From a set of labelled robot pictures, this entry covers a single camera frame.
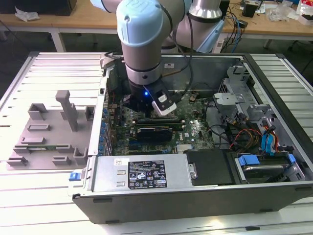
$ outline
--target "blue clip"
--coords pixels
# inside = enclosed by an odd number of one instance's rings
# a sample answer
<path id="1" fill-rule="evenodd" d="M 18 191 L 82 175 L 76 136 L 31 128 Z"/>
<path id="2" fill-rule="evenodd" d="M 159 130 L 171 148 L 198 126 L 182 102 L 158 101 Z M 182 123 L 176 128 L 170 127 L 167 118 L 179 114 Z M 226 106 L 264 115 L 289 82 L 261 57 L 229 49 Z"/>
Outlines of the blue clip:
<path id="1" fill-rule="evenodd" d="M 274 153 L 271 151 L 272 142 L 273 142 L 273 136 L 269 135 L 268 142 L 266 144 L 266 152 L 269 153 L 271 156 L 274 156 Z"/>
<path id="2" fill-rule="evenodd" d="M 81 173 L 72 172 L 69 177 L 69 181 L 81 181 L 80 179 Z"/>
<path id="3" fill-rule="evenodd" d="M 260 161 L 255 154 L 242 155 L 238 158 L 241 166 L 244 165 L 259 165 Z"/>
<path id="4" fill-rule="evenodd" d="M 262 136 L 262 143 L 261 143 L 262 150 L 265 150 L 266 148 L 266 139 L 267 139 L 267 135 L 266 133 L 264 133 Z"/>
<path id="5" fill-rule="evenodd" d="M 289 154 L 288 158 L 289 158 L 289 160 L 291 161 L 292 164 L 296 162 L 295 157 L 294 157 L 293 154 Z"/>

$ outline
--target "sticker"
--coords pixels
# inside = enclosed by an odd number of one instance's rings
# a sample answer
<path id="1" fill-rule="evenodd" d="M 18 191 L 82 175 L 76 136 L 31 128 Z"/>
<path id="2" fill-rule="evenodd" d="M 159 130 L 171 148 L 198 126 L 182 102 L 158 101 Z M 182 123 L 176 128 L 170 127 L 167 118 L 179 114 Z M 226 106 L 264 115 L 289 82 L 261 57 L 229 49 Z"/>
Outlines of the sticker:
<path id="1" fill-rule="evenodd" d="M 114 165 L 127 165 L 129 158 L 115 158 Z"/>
<path id="2" fill-rule="evenodd" d="M 165 69 L 173 69 L 175 64 L 164 64 Z"/>
<path id="3" fill-rule="evenodd" d="M 167 188 L 164 161 L 128 162 L 130 189 Z"/>

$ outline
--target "table leg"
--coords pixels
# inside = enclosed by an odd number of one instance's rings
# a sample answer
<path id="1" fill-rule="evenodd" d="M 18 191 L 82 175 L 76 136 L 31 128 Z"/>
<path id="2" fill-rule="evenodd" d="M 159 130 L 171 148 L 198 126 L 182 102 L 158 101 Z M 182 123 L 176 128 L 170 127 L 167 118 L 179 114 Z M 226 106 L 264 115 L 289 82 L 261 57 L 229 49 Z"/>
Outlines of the table leg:
<path id="1" fill-rule="evenodd" d="M 263 47 L 264 47 L 265 49 L 268 49 L 268 47 L 269 47 L 269 45 L 270 45 L 271 42 L 272 42 L 272 39 L 266 40 L 266 42 L 264 43 Z"/>
<path id="2" fill-rule="evenodd" d="M 7 39 L 4 31 L 0 31 L 0 41 L 5 42 Z"/>
<path id="3" fill-rule="evenodd" d="M 216 53 L 219 54 L 222 50 L 223 47 L 223 43 L 225 41 L 225 39 L 227 38 L 228 34 L 227 33 L 221 33 L 217 42 L 215 43 L 213 49 L 212 49 L 212 53 Z"/>
<path id="4" fill-rule="evenodd" d="M 61 33 L 57 30 L 54 30 L 50 32 L 50 34 L 52 36 L 52 40 L 54 42 L 55 48 L 57 49 L 57 52 L 66 52 L 67 50 L 65 49 Z"/>

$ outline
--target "wires on desk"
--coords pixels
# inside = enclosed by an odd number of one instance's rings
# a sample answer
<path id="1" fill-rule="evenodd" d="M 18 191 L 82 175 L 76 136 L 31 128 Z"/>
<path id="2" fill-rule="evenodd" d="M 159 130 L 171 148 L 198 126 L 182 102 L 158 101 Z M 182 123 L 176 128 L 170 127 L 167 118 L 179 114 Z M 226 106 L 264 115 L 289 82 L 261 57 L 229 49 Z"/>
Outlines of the wires on desk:
<path id="1" fill-rule="evenodd" d="M 233 31 L 231 35 L 228 37 L 227 41 L 225 42 L 224 46 L 222 47 L 221 51 L 224 49 L 227 49 L 229 46 L 233 46 L 231 53 L 233 53 L 240 42 L 242 35 L 245 32 L 245 29 L 241 29 L 239 25 L 238 18 L 235 16 L 235 14 L 232 13 L 231 8 L 228 7 L 228 15 L 226 15 L 226 19 L 232 20 L 233 23 Z"/>

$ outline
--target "blue latch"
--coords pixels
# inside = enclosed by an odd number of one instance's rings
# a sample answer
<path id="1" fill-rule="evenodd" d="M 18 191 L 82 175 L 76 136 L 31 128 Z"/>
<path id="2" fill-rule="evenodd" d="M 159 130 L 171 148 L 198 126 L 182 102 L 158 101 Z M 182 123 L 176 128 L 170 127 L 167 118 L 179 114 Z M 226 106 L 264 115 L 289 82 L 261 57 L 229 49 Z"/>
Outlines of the blue latch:
<path id="1" fill-rule="evenodd" d="M 238 158 L 239 163 L 241 166 L 244 165 L 259 165 L 260 161 L 258 157 L 255 154 L 250 154 L 250 155 L 242 155 L 241 157 Z"/>
<path id="2" fill-rule="evenodd" d="M 293 154 L 289 154 L 288 157 L 289 157 L 289 160 L 291 161 L 291 163 L 295 163 L 296 162 L 295 157 L 294 157 Z"/>
<path id="3" fill-rule="evenodd" d="M 70 174 L 70 177 L 69 177 L 68 180 L 69 180 L 69 181 L 81 181 L 80 175 L 81 175 L 81 173 L 72 172 L 72 173 Z"/>

